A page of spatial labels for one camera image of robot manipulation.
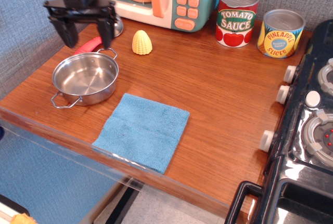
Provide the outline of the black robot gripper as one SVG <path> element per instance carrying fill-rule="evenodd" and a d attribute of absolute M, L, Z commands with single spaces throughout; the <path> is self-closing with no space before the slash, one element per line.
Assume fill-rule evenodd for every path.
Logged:
<path fill-rule="evenodd" d="M 52 0 L 43 5 L 64 44 L 73 48 L 78 42 L 75 23 L 97 23 L 104 48 L 110 48 L 117 21 L 114 2 L 110 0 Z"/>

